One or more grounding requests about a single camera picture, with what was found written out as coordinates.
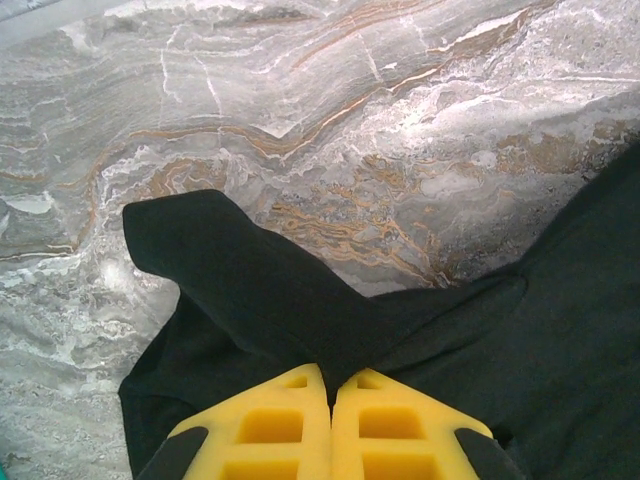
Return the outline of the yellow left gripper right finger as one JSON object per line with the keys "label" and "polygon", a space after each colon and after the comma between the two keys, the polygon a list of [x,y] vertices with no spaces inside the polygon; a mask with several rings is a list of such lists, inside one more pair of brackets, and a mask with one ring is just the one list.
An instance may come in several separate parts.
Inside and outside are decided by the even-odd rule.
{"label": "yellow left gripper right finger", "polygon": [[482,422],[370,369],[338,391],[334,479],[523,479]]}

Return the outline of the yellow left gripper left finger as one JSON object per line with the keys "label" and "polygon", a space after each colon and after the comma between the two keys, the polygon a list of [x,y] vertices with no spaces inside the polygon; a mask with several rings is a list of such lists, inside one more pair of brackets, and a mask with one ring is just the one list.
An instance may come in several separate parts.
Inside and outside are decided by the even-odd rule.
{"label": "yellow left gripper left finger", "polygon": [[306,364],[181,421],[140,479],[328,479],[331,421]]}

